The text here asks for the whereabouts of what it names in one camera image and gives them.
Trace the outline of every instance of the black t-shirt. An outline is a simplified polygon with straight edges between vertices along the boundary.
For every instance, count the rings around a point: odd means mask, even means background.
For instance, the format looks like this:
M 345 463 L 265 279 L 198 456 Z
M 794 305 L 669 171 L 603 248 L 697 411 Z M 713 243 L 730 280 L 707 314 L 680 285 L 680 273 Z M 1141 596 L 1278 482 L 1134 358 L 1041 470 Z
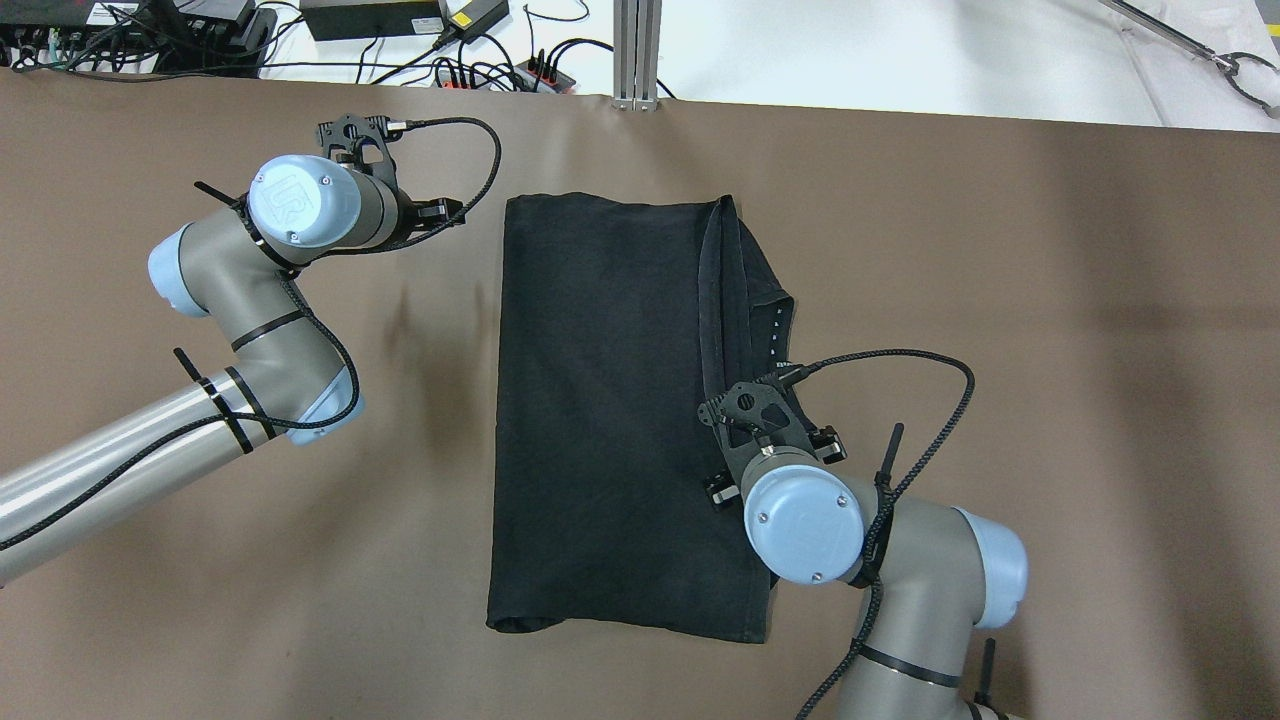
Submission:
M 699 402 L 785 360 L 792 300 L 728 196 L 508 201 L 488 625 L 764 642 L 773 577 Z

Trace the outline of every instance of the metal tongs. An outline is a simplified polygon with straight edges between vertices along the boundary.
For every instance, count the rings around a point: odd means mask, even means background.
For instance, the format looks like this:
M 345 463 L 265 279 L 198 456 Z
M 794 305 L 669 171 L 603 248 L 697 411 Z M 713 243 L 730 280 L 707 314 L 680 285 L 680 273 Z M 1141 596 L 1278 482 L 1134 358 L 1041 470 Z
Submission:
M 1249 95 L 1244 88 L 1240 87 L 1240 83 L 1236 82 L 1236 76 L 1239 76 L 1240 73 L 1240 60 L 1253 60 L 1254 63 L 1271 68 L 1272 72 L 1280 72 L 1276 70 L 1276 67 L 1272 65 L 1268 60 L 1258 58 L 1252 53 L 1216 53 L 1208 45 L 1204 45 L 1203 42 L 1196 40 L 1194 37 L 1190 37 L 1185 32 L 1181 32 L 1180 29 L 1160 20 L 1158 18 L 1155 18 L 1144 13 L 1143 10 L 1139 10 L 1138 8 L 1134 8 L 1129 3 L 1125 3 L 1125 0 L 1098 0 L 1098 3 L 1102 3 L 1107 8 L 1111 8 L 1112 10 L 1120 13 L 1121 15 L 1129 18 L 1130 20 L 1149 29 L 1151 32 L 1155 32 L 1156 35 L 1172 42 L 1174 45 L 1181 47 L 1183 50 L 1187 50 L 1192 55 L 1196 55 L 1197 58 L 1203 58 L 1204 60 L 1213 63 L 1217 70 L 1222 73 L 1222 77 L 1226 78 L 1226 82 L 1231 83 L 1233 90 L 1239 92 L 1240 96 L 1243 96 L 1249 102 L 1253 102 L 1254 105 L 1262 108 L 1262 110 L 1266 111 L 1268 117 L 1280 119 L 1280 105 L 1270 105 L 1265 100 Z

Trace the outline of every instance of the brown table surface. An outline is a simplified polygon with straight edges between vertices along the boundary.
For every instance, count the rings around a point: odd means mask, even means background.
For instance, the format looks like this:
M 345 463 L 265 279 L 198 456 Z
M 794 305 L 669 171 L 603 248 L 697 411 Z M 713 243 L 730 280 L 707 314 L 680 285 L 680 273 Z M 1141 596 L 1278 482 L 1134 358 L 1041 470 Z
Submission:
M 794 359 L 970 363 L 978 393 L 911 492 L 1004 521 L 1032 561 L 996 698 L 1029 717 L 1280 716 L 1280 138 L 864 111 L 0 73 L 0 468 L 230 363 L 173 313 L 151 247 L 311 152 L 346 111 L 474 114 L 502 174 L 458 228 L 334 259 L 303 291 L 369 410 L 271 443 L 0 591 L 3 717 L 790 717 L 859 596 L 776 592 L 764 646 L 570 621 L 484 626 L 503 200 L 732 193 L 799 314 Z M 468 196 L 475 128 L 393 146 L 419 197 Z M 960 391 L 876 360 L 801 386 L 869 475 Z M 972 657 L 980 642 L 975 639 Z M 972 692 L 977 664 L 966 671 Z M 815 717 L 832 717 L 835 702 Z

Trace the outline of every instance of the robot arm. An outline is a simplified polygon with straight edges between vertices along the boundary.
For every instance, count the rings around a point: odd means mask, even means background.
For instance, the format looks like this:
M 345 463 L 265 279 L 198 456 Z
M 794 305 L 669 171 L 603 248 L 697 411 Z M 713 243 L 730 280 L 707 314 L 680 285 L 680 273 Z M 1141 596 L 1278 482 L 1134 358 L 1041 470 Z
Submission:
M 748 538 L 773 573 L 800 584 L 877 585 L 863 600 L 864 633 L 829 680 L 844 674 L 838 716 L 996 717 L 956 688 L 974 628 L 1009 623 L 1025 593 L 1021 542 L 991 520 L 891 491 L 901 427 L 874 482 L 829 473 L 819 457 L 844 452 L 835 430 L 806 430 L 794 409 L 790 386 L 803 375 L 737 383 L 699 415 L 717 430 Z
M 355 366 L 293 278 L 326 254 L 398 249 L 462 222 L 479 195 L 415 202 L 396 184 L 387 142 L 434 123 L 344 115 L 320 126 L 326 156 L 275 158 L 239 200 L 206 190 L 229 206 L 166 238 L 147 266 L 174 309 L 218 322 L 237 364 L 205 378 L 180 355 L 193 386 L 0 477 L 0 587 L 282 432 L 306 445 L 360 414 Z M 380 161 L 361 160 L 366 145 Z

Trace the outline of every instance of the ur logo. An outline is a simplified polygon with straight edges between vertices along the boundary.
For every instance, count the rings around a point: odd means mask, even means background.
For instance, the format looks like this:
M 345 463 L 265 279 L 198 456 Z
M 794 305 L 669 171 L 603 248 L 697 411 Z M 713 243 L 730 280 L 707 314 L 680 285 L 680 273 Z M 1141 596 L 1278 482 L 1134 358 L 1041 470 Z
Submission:
M 269 184 L 264 195 L 271 217 L 282 227 L 288 227 L 300 215 L 311 210 L 307 188 L 296 177 L 284 177 Z

